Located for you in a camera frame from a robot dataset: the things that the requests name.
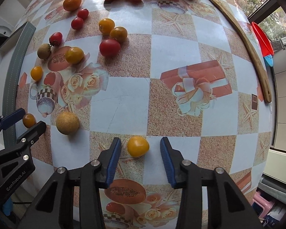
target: table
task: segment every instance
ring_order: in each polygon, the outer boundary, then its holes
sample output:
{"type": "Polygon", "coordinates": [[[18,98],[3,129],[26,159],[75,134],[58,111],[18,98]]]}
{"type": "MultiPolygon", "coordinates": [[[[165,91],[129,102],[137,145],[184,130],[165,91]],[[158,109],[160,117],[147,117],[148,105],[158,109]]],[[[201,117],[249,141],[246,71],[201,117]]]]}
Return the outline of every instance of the table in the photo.
{"type": "MultiPolygon", "coordinates": [[[[222,1],[264,63],[244,13],[234,0],[222,1]]],[[[181,191],[173,190],[165,175],[159,142],[167,136],[173,148],[198,166],[223,167],[251,201],[272,137],[272,107],[264,103],[243,42],[210,1],[82,0],[82,8],[90,13],[79,31],[70,27],[76,12],[64,11],[62,2],[33,0],[18,23],[30,21],[36,31],[22,64],[16,108],[47,124],[46,133],[32,146],[36,170],[23,187],[36,195],[58,167],[82,167],[119,137],[123,149],[115,179],[120,180],[114,182],[121,190],[128,185],[135,193],[143,193],[145,200],[116,202],[101,190],[107,226],[175,228],[181,191]],[[101,56],[98,49],[104,39],[98,21],[104,18],[128,31],[120,53],[111,59],[101,56]],[[38,47],[58,31],[63,44],[41,61],[38,47]],[[75,46],[83,49],[85,60],[71,67],[64,53],[75,46]],[[34,66],[43,68],[38,83],[30,77],[34,66]],[[80,119],[75,135],[58,132],[55,120],[61,111],[71,111],[80,119]],[[125,146],[133,135],[148,140],[150,150],[145,156],[128,154],[125,146]],[[108,204],[118,207],[116,213],[107,210],[108,204]]],[[[21,121],[16,124],[17,136],[25,130],[21,121]]],[[[77,220],[78,202],[75,188],[77,220]]]]}

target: silver bolt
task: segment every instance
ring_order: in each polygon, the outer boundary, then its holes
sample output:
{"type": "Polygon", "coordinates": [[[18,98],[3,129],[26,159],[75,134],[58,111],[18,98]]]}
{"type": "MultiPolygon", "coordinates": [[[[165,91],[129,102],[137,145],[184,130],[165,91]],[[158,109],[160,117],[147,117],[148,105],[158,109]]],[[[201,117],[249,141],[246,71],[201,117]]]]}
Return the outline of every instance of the silver bolt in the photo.
{"type": "Polygon", "coordinates": [[[217,172],[218,174],[223,174],[223,173],[224,173],[224,169],[221,168],[221,167],[217,167],[215,170],[216,170],[216,172],[217,172]]]}
{"type": "Polygon", "coordinates": [[[99,160],[92,160],[91,161],[91,165],[92,166],[98,166],[100,164],[100,161],[99,160]]]}
{"type": "Polygon", "coordinates": [[[57,169],[57,172],[59,173],[59,174],[62,174],[63,172],[65,172],[66,171],[66,168],[64,168],[64,167],[59,167],[58,169],[57,169]]]}
{"type": "Polygon", "coordinates": [[[182,164],[185,166],[189,166],[189,165],[191,165],[191,161],[185,159],[185,160],[182,160],[182,164]]]}

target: wooden stick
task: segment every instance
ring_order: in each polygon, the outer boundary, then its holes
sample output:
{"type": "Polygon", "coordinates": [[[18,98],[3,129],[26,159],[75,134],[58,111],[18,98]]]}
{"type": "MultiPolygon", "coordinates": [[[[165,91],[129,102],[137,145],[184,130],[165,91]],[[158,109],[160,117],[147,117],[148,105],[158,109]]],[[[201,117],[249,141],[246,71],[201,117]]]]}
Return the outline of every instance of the wooden stick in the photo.
{"type": "Polygon", "coordinates": [[[237,22],[235,17],[230,13],[230,11],[228,11],[226,9],[226,7],[221,3],[221,1],[220,0],[210,0],[210,1],[213,3],[213,5],[217,9],[220,10],[220,12],[225,16],[225,18],[232,24],[232,26],[234,27],[234,29],[236,30],[236,32],[238,33],[238,35],[242,39],[242,41],[243,41],[243,43],[244,43],[244,45],[245,45],[245,47],[249,53],[249,56],[253,62],[253,65],[255,67],[257,75],[259,77],[265,102],[267,102],[267,103],[271,102],[272,97],[271,97],[271,91],[270,91],[270,87],[269,87],[268,76],[267,76],[267,73],[262,66],[260,58],[259,58],[255,48],[253,47],[252,43],[247,38],[245,32],[243,31],[243,29],[241,28],[240,24],[237,22]]]}

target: window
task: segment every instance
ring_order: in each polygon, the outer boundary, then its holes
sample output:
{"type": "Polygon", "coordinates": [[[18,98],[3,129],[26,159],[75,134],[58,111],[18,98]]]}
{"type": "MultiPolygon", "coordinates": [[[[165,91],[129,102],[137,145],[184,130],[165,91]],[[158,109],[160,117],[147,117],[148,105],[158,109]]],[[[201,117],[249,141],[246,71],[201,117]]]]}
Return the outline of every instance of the window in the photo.
{"type": "Polygon", "coordinates": [[[264,19],[259,26],[271,41],[279,40],[286,36],[286,13],[279,7],[264,19]]]}

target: kiwi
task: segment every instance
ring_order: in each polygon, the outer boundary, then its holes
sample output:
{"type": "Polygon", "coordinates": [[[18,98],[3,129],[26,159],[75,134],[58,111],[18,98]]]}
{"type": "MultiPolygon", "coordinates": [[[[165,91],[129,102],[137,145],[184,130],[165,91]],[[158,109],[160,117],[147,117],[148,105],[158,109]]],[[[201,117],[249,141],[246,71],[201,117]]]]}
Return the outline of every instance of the kiwi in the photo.
{"type": "Polygon", "coordinates": [[[61,112],[56,119],[57,130],[64,134],[70,135],[75,133],[80,126],[80,120],[71,112],[61,112]]]}
{"type": "Polygon", "coordinates": [[[37,56],[40,59],[46,60],[51,55],[51,46],[49,44],[42,44],[37,50],[37,56]]]}

